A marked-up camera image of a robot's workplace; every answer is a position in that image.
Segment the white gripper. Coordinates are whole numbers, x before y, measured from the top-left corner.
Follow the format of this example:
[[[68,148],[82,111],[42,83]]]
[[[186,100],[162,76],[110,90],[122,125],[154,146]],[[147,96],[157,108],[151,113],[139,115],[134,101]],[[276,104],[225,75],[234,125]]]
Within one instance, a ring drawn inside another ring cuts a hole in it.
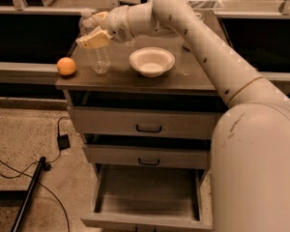
[[[76,40],[78,46],[84,49],[97,49],[106,47],[111,39],[118,43],[131,41],[133,35],[128,21],[128,6],[117,7],[112,11],[93,14],[91,19],[94,26],[104,26],[95,29],[89,35],[82,36]]]

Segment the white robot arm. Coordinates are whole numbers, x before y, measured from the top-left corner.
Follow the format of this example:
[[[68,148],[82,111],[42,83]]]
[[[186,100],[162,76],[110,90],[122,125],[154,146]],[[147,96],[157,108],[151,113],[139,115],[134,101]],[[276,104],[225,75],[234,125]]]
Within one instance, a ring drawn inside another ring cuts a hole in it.
[[[290,99],[203,23],[188,0],[96,14],[85,47],[181,36],[227,105],[211,145],[214,232],[290,232]]]

